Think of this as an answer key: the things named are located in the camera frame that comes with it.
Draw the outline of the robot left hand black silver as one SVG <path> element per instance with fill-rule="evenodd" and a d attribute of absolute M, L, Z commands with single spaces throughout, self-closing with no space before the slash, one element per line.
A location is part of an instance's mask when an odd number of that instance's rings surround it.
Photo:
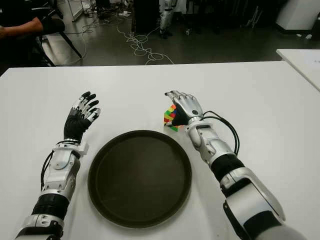
<path fill-rule="evenodd" d="M 84 133 L 100 116 L 101 109 L 97 107 L 99 100 L 96 94 L 87 91 L 72 105 L 66 118 L 63 139 L 80 144 Z"/>

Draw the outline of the robot right hand black silver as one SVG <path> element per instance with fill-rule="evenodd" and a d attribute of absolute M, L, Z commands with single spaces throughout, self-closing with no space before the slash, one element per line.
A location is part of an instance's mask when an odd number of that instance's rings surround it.
<path fill-rule="evenodd" d="M 164 93 L 175 105 L 175 117 L 167 126 L 188 126 L 202 119 L 204 113 L 196 97 L 191 94 L 171 90 Z"/>

